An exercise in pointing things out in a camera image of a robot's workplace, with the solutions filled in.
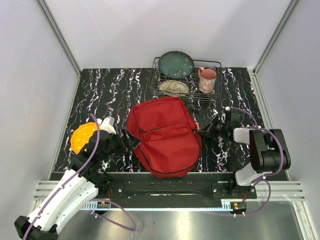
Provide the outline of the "red student backpack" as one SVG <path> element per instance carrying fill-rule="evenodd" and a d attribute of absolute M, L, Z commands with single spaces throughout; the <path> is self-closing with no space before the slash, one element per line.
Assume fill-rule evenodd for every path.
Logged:
<path fill-rule="evenodd" d="M 140 140 L 134 154 L 157 178 L 182 178 L 198 164 L 202 138 L 179 97 L 161 97 L 132 107 L 127 130 Z"/>

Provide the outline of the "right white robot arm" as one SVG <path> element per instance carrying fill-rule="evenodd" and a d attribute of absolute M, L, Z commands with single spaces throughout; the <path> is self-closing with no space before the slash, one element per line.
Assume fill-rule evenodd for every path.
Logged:
<path fill-rule="evenodd" d="M 243 109 L 226 107 L 222 115 L 215 117 L 199 133 L 211 139 L 223 136 L 231 142 L 249 146 L 250 163 L 233 173 L 227 185 L 228 195 L 232 198 L 243 195 L 245 187 L 254 186 L 258 181 L 291 167 L 283 131 L 259 126 L 256 119 Z"/>

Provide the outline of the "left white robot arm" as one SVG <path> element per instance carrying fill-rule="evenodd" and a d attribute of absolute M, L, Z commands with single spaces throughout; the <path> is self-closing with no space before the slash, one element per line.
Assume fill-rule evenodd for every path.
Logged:
<path fill-rule="evenodd" d="M 18 236 L 22 240 L 56 240 L 68 221 L 84 206 L 99 218 L 111 206 L 123 210 L 110 199 L 112 177 L 99 170 L 103 159 L 114 154 L 123 155 L 139 143 L 140 140 L 126 129 L 122 129 L 121 135 L 113 129 L 74 133 L 72 164 L 36 209 L 15 220 Z"/>

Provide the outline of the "orange plastic plate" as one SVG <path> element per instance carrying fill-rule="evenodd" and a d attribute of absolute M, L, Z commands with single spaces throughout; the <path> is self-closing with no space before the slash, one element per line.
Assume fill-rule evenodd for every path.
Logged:
<path fill-rule="evenodd" d="M 80 125 L 72 134 L 70 139 L 71 150 L 79 154 L 81 149 L 89 142 L 90 137 L 97 131 L 95 122 L 88 122 Z"/>

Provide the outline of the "pink patterned mug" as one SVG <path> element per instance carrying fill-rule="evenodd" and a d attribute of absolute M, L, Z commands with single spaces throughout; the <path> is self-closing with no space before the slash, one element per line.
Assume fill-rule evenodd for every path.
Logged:
<path fill-rule="evenodd" d="M 215 88 L 217 73 L 210 68 L 200 67 L 198 69 L 199 86 L 200 92 L 210 94 Z"/>

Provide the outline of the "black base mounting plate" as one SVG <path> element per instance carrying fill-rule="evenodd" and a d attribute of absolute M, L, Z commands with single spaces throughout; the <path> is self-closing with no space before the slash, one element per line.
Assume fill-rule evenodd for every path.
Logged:
<path fill-rule="evenodd" d="M 134 196 L 197 196 L 207 199 L 257 198 L 251 185 L 237 186 L 233 173 L 191 172 L 183 177 L 158 178 L 149 172 L 85 174 L 98 188 L 99 197 L 124 199 Z"/>

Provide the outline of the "speckled beige plate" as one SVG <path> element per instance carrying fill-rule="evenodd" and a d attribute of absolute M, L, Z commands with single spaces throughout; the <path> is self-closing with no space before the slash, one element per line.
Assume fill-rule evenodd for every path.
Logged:
<path fill-rule="evenodd" d="M 159 90 L 167 94 L 188 94 L 189 87 L 178 80 L 166 80 L 159 84 Z"/>

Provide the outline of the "teal ceramic plate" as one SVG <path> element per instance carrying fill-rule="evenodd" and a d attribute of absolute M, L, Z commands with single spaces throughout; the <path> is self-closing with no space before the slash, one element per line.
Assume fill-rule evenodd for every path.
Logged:
<path fill-rule="evenodd" d="M 159 58 L 158 67 L 165 76 L 181 79 L 191 74 L 194 69 L 194 61 L 182 51 L 169 51 Z"/>

